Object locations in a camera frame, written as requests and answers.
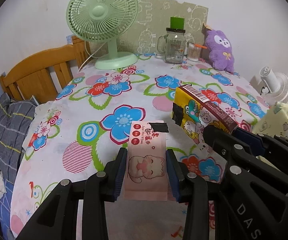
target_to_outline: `green fan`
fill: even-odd
[[[137,62],[131,52],[117,52],[116,38],[134,22],[137,0],[71,0],[66,17],[71,31],[80,39],[107,42],[108,54],[100,57],[98,69],[122,68]]]

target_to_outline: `wooden headboard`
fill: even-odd
[[[54,66],[60,85],[64,88],[73,79],[68,62],[76,59],[80,67],[88,57],[84,41],[76,36],[72,36],[72,41],[73,45],[33,54],[13,67],[5,77],[0,76],[4,92],[16,100],[30,99],[32,95],[40,103],[54,100],[58,93],[47,68]]]

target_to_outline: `red circle label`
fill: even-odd
[[[139,131],[134,131],[133,133],[132,133],[132,135],[133,136],[139,136],[141,133],[139,132]]]
[[[131,141],[132,144],[137,145],[140,143],[140,140],[138,138],[133,138]]]
[[[135,124],[135,125],[133,125],[133,127],[135,128],[135,129],[141,129],[141,126],[139,125],[139,124]]]

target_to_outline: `barcode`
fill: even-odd
[[[204,96],[201,92],[199,92],[198,90],[196,90],[195,88],[191,87],[190,85],[186,85],[184,87],[186,91],[188,91],[189,93],[191,93],[192,95],[196,96],[199,100],[201,100],[203,103],[210,101],[206,96]]]

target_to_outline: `gray plaid blanket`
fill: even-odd
[[[35,107],[36,103],[30,100],[11,102],[6,93],[0,97],[0,170],[4,180],[12,184],[24,155],[22,143]]]

